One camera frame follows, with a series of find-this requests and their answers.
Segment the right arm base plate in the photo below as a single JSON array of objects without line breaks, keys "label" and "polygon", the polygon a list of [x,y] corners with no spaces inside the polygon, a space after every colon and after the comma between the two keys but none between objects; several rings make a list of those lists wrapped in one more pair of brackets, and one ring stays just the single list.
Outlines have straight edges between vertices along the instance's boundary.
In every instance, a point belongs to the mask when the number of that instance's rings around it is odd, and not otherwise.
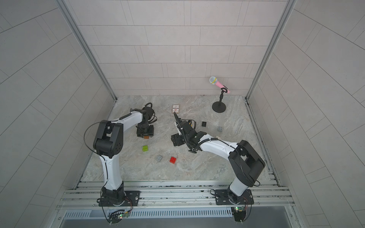
[{"label": "right arm base plate", "polygon": [[235,195],[231,190],[210,190],[215,197],[217,205],[253,205],[254,199],[251,190],[246,189],[241,196]]}]

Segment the green lego brick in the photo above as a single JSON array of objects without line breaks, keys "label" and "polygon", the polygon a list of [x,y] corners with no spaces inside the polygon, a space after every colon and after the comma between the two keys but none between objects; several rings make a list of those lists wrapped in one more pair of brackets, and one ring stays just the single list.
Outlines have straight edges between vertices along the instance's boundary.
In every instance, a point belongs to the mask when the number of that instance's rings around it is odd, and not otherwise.
[{"label": "green lego brick", "polygon": [[142,147],[142,151],[143,151],[143,152],[147,152],[147,151],[148,151],[148,146],[147,146],[147,145],[144,145],[144,146]]}]

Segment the red lego brick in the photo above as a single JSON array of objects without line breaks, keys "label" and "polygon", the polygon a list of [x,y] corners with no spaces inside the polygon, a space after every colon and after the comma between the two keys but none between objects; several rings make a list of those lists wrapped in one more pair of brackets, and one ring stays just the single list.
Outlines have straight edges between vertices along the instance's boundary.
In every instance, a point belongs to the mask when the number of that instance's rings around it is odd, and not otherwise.
[{"label": "red lego brick", "polygon": [[175,157],[171,157],[169,162],[172,163],[172,164],[175,164],[176,163],[176,158]]}]

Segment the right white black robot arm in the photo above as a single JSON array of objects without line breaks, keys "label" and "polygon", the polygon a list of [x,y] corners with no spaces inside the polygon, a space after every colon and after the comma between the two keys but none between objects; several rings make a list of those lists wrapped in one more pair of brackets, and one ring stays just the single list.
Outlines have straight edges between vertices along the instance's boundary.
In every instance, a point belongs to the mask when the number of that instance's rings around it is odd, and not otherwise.
[{"label": "right white black robot arm", "polygon": [[209,152],[229,161],[235,178],[227,189],[227,197],[232,204],[244,203],[244,193],[255,183],[265,168],[265,162],[245,140],[228,142],[213,137],[206,132],[195,130],[194,120],[181,119],[174,113],[178,133],[171,136],[174,146],[186,144],[190,153]]}]

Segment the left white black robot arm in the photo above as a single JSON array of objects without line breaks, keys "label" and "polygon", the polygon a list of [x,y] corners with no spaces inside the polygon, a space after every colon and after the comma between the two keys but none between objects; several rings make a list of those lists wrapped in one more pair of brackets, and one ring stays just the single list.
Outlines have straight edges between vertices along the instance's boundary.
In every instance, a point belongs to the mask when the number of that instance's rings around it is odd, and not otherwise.
[{"label": "left white black robot arm", "polygon": [[153,104],[147,103],[142,109],[131,109],[130,113],[117,120],[98,122],[91,151],[99,155],[103,164],[105,185],[97,200],[100,207],[121,206],[131,202],[124,191],[119,170],[119,153],[124,144],[124,132],[136,127],[137,137],[149,139],[154,136],[152,124],[156,121]]}]

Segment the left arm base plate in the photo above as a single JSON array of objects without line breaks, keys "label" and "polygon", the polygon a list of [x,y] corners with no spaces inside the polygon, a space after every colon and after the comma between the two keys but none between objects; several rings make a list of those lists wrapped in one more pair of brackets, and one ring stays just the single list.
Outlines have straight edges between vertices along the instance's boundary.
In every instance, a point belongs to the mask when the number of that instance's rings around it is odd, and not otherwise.
[{"label": "left arm base plate", "polygon": [[102,193],[101,198],[97,199],[97,203],[100,207],[135,207],[138,205],[140,194],[140,191],[126,191],[109,195]]}]

